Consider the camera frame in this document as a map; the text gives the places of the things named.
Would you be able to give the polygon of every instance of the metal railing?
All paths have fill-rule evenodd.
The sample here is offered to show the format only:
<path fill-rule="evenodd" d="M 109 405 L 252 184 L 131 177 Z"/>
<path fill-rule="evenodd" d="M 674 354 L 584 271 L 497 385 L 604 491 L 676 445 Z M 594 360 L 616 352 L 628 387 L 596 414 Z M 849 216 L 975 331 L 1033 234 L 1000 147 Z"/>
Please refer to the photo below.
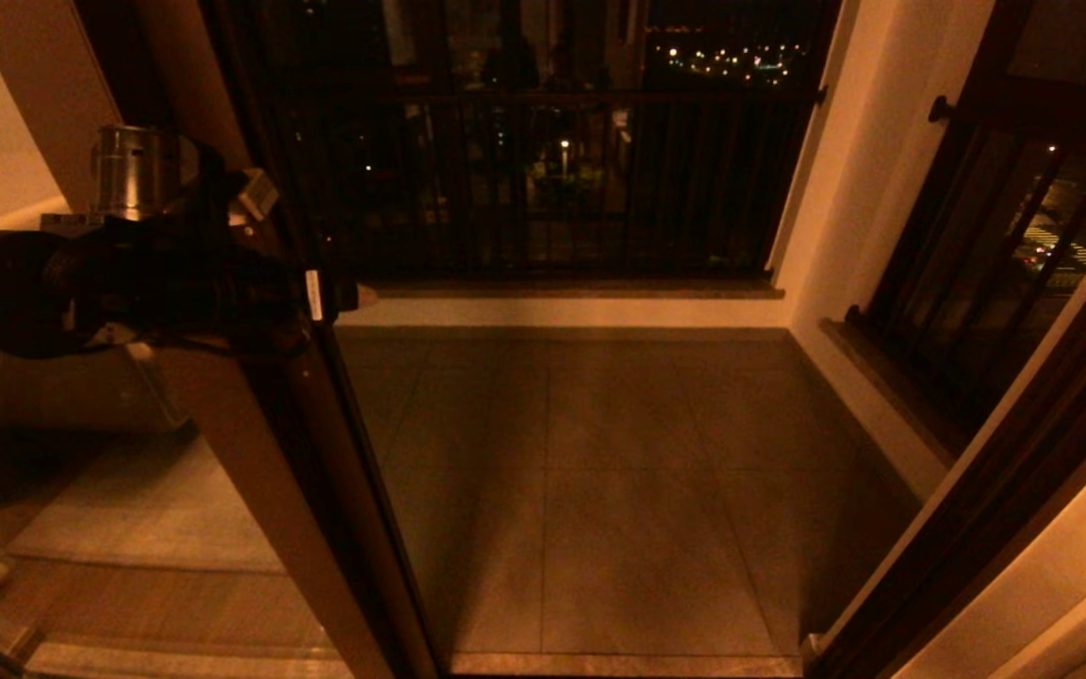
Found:
<path fill-rule="evenodd" d="M 1086 276 L 1086 147 L 954 121 L 887 274 L 850 318 L 962 429 Z"/>
<path fill-rule="evenodd" d="M 307 218 L 366 276 L 759 276 L 818 93 L 290 97 Z"/>

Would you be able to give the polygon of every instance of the metal bracket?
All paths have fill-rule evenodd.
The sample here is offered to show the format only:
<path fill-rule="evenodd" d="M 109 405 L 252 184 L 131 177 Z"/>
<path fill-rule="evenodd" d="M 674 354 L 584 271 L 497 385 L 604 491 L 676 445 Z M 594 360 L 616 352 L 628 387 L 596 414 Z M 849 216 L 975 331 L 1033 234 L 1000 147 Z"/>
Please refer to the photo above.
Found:
<path fill-rule="evenodd" d="M 933 106 L 927 111 L 927 122 L 936 122 L 943 118 L 948 118 L 954 115 L 956 108 L 949 104 L 948 99 L 945 95 L 940 95 L 938 98 L 933 99 Z"/>

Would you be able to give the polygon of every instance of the metal cylinder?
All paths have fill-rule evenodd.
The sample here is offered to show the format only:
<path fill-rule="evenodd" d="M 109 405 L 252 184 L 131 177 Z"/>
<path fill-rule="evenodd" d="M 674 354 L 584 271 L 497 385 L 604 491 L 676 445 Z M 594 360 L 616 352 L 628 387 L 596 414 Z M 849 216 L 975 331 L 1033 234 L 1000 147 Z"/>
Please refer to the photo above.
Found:
<path fill-rule="evenodd" d="M 93 152 L 99 199 L 91 210 L 118 218 L 160 215 L 178 197 L 178 135 L 128 125 L 99 130 Z"/>

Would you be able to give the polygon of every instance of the gray floor tile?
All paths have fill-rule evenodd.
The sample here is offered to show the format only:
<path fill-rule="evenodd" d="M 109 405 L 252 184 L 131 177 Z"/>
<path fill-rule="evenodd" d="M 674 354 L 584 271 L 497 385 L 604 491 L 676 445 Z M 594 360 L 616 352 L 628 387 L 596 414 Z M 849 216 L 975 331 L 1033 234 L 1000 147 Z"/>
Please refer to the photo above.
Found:
<path fill-rule="evenodd" d="M 800 373 L 682 370 L 698 432 L 716 468 L 842 468 L 857 442 Z"/>
<path fill-rule="evenodd" d="M 669 342 L 668 357 L 678 367 L 719 370 L 801 369 L 790 339 L 766 342 Z"/>
<path fill-rule="evenodd" d="M 544 558 L 544 653 L 773 653 L 711 473 L 551 469 Z"/>
<path fill-rule="evenodd" d="M 552 367 L 560 369 L 607 369 L 626 367 L 648 369 L 672 365 L 668 349 L 671 342 L 564 342 L 551 345 Z"/>
<path fill-rule="evenodd" d="M 440 647 L 540 651 L 543 476 L 522 468 L 384 474 Z"/>
<path fill-rule="evenodd" d="M 773 643 L 796 654 L 826 632 L 910 524 L 911 508 L 861 464 L 842 473 L 720 473 Z"/>
<path fill-rule="evenodd" d="M 553 368 L 547 402 L 550 468 L 706 467 L 672 367 Z"/>
<path fill-rule="evenodd" d="M 413 388 L 418 381 L 418 368 L 409 366 L 353 367 L 348 370 L 363 424 L 371 439 L 376 458 L 388 458 L 396 427 L 409 404 Z"/>
<path fill-rule="evenodd" d="M 548 343 L 533 339 L 441 339 L 427 362 L 443 367 L 546 367 Z"/>
<path fill-rule="evenodd" d="M 542 468 L 546 370 L 421 370 L 387 464 Z"/>
<path fill-rule="evenodd" d="M 341 360 L 348 368 L 419 366 L 426 363 L 430 342 L 419 339 L 349 339 L 338 337 Z"/>

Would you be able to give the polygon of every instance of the white label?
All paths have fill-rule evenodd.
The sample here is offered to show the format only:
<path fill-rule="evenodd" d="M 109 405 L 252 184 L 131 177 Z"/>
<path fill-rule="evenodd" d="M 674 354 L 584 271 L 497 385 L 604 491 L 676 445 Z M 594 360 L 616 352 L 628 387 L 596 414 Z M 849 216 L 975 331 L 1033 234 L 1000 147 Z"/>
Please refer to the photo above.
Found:
<path fill-rule="evenodd" d="M 320 309 L 320 279 L 315 268 L 304 272 L 304 284 L 310 290 L 310 313 L 313 320 L 324 320 L 325 311 Z"/>

